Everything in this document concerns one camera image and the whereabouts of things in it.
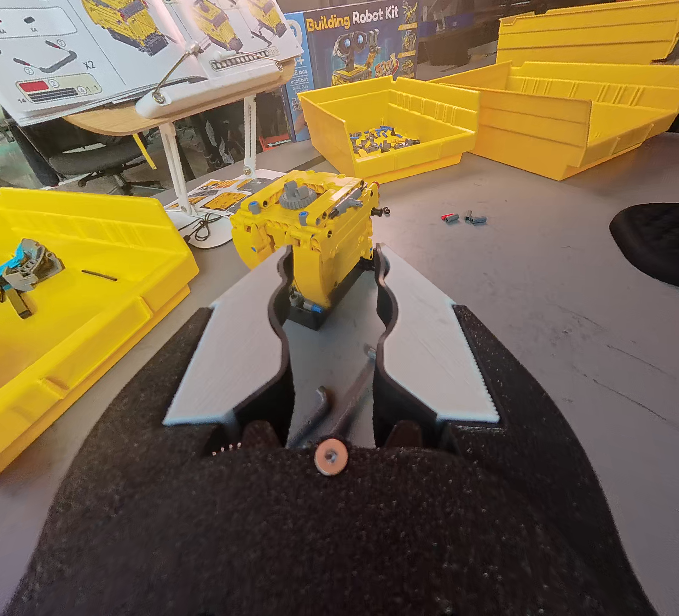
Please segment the lego instruction booklet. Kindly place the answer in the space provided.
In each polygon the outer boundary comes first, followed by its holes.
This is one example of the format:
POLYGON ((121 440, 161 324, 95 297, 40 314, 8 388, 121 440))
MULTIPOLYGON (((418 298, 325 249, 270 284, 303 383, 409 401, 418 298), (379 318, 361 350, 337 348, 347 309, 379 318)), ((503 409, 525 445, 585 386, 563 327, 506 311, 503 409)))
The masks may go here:
POLYGON ((1 0, 1 107, 35 125, 301 53, 276 0, 1 0))

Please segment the grey lego elbow with axle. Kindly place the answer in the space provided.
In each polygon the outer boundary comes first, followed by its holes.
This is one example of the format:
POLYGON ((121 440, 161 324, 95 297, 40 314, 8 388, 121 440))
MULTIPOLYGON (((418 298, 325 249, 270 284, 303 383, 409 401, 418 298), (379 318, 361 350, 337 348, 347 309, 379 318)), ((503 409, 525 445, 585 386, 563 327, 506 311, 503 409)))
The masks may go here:
POLYGON ((312 432, 320 425, 333 407, 333 393, 324 386, 317 387, 316 390, 317 402, 310 412, 309 416, 305 418, 297 429, 297 431, 289 438, 287 447, 290 449, 302 448, 304 444, 309 441, 312 432))

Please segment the grey lego handle assembly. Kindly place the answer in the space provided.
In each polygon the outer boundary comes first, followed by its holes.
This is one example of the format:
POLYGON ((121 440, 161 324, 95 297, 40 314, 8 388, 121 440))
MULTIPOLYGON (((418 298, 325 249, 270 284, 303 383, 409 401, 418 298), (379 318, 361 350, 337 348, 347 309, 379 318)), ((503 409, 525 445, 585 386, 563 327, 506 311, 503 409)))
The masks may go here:
POLYGON ((363 351, 367 361, 344 395, 340 402, 339 414, 327 430, 326 434, 333 438, 342 439, 350 433, 351 426, 361 409, 367 391, 372 387, 377 356, 376 349, 365 344, 363 351))

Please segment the short black lego liftarm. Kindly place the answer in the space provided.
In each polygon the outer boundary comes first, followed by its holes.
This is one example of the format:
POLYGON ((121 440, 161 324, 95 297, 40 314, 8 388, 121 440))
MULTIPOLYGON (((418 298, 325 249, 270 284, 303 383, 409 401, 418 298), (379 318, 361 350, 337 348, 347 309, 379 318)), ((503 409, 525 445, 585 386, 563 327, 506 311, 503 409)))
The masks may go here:
POLYGON ((7 289, 5 293, 15 312, 22 320, 26 320, 33 315, 21 292, 15 289, 7 289))

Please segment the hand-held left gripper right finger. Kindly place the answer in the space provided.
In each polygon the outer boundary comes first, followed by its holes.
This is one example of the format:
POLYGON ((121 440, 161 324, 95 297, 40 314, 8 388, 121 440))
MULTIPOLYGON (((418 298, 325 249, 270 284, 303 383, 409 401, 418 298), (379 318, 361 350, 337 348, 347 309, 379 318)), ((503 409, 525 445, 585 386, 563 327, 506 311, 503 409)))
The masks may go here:
POLYGON ((385 327, 373 375, 376 447, 385 448, 404 421, 419 427, 430 448, 439 447, 449 424, 499 428, 500 409, 461 308, 386 244, 376 245, 373 258, 377 314, 385 327))

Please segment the blue and black lego piece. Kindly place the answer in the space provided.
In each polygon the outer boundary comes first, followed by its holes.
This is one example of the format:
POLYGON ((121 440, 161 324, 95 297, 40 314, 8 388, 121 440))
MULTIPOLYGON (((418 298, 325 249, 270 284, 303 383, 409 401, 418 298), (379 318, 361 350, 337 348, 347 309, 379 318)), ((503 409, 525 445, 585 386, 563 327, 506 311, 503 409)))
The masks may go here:
POLYGON ((31 291, 64 269, 62 260, 46 246, 34 239, 23 238, 13 256, 1 265, 1 302, 10 292, 31 291))

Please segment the blue lego kit box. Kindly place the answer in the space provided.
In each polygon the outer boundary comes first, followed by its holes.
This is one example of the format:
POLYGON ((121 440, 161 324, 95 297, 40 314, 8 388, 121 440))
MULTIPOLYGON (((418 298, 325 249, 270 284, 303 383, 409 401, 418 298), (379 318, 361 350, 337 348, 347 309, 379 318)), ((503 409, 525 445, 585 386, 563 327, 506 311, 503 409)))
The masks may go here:
POLYGON ((380 0, 286 13, 301 44, 284 106, 294 142, 310 139, 300 95, 370 78, 414 78, 422 0, 380 0))

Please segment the yellow plastic bin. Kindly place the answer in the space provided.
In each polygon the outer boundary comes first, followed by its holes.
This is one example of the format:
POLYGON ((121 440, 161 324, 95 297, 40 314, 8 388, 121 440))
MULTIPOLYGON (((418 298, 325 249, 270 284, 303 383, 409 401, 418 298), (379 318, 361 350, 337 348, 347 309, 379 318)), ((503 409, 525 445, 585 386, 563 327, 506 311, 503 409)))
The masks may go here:
POLYGON ((1 264, 23 238, 65 269, 22 293, 28 319, 1 304, 1 469, 188 296, 199 272, 156 199, 2 188, 1 264))
POLYGON ((466 87, 399 77, 372 78, 304 92, 303 115, 315 149, 335 169, 366 182, 392 182, 458 164, 476 145, 481 94, 466 87), (387 127, 411 146, 365 155, 351 134, 387 127))
POLYGON ((480 93, 472 152, 553 180, 628 153, 678 115, 678 66, 505 61, 431 83, 480 93))
POLYGON ((496 63, 648 65, 677 42, 678 0, 607 2, 500 19, 496 63))

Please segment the yellow ribbon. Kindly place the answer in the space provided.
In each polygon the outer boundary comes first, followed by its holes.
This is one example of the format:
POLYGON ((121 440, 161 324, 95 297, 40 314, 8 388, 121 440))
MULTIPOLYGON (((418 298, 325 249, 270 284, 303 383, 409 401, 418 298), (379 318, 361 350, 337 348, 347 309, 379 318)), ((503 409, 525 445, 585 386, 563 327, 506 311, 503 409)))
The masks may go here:
POLYGON ((145 145, 145 141, 142 139, 142 135, 143 134, 140 134, 140 133, 133 133, 132 137, 133 137, 135 143, 137 144, 137 146, 139 147, 140 153, 143 156, 146 163, 148 164, 148 166, 152 170, 157 170, 157 166, 154 163, 154 161, 152 160, 150 154, 148 153, 147 146, 145 145))

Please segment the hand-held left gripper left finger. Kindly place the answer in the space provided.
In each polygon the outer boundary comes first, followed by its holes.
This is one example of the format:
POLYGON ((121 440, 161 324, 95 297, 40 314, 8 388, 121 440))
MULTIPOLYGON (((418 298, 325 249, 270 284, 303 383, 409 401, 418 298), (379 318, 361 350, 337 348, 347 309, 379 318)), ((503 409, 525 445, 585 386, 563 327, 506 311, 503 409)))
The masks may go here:
POLYGON ((266 422, 285 447, 294 410, 289 341, 293 248, 285 245, 218 297, 164 426, 220 425, 231 444, 266 422))

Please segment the black office chair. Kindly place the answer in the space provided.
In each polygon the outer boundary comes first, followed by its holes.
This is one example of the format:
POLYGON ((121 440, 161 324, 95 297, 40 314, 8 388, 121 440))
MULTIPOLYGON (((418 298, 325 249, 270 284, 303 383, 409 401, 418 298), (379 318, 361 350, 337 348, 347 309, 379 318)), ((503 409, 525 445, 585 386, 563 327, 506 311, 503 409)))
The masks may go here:
POLYGON ((152 196, 162 190, 157 180, 131 182, 125 176, 132 168, 147 164, 142 148, 133 136, 106 136, 54 119, 20 127, 10 120, 9 132, 31 171, 45 187, 57 187, 68 178, 78 177, 77 185, 107 178, 114 182, 114 194, 152 196))

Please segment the white and wooden book stand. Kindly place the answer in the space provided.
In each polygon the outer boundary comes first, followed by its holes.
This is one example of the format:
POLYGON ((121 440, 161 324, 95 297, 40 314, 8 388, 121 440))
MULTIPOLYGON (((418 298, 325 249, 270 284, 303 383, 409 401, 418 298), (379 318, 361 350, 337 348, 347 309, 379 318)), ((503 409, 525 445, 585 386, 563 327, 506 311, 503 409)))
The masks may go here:
POLYGON ((173 181, 178 210, 169 216, 178 231, 195 247, 222 246, 231 239, 232 226, 220 216, 212 223, 206 213, 198 213, 189 203, 174 123, 200 112, 244 101, 245 155, 241 178, 257 177, 256 95, 284 85, 293 75, 295 60, 267 58, 259 66, 236 69, 235 74, 198 83, 182 83, 158 87, 139 99, 108 108, 99 107, 65 117, 77 127, 109 136, 128 136, 151 128, 159 128, 166 161, 173 181))

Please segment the pile of small lego pieces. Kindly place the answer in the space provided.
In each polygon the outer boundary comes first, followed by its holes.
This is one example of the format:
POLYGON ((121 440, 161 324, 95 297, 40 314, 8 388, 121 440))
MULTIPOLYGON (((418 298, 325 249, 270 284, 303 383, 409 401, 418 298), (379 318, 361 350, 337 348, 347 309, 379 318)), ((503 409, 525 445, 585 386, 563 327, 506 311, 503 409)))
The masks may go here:
POLYGON ((349 138, 352 153, 357 159, 392 153, 421 143, 420 139, 403 136, 394 127, 388 125, 365 131, 352 131, 349 133, 349 138))

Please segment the yellow lego vehicle model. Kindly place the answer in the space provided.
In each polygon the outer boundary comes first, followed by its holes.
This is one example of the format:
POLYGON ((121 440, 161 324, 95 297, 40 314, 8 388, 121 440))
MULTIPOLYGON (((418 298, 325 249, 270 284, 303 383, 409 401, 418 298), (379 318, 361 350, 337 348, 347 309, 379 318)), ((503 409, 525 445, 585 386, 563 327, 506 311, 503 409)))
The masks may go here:
POLYGON ((290 319, 318 331, 374 269, 372 218, 381 208, 376 181, 293 170, 243 200, 231 217, 232 241, 250 269, 292 248, 290 319))

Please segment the yellow sticker sheet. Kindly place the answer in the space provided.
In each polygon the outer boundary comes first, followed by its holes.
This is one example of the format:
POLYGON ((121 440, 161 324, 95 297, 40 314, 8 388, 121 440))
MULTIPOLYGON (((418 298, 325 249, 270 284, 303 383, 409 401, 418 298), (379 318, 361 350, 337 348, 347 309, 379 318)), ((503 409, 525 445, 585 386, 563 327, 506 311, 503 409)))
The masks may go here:
POLYGON ((276 177, 272 173, 264 177, 210 179, 188 192, 189 203, 198 213, 216 213, 229 216, 236 212, 244 199, 267 187, 276 177))

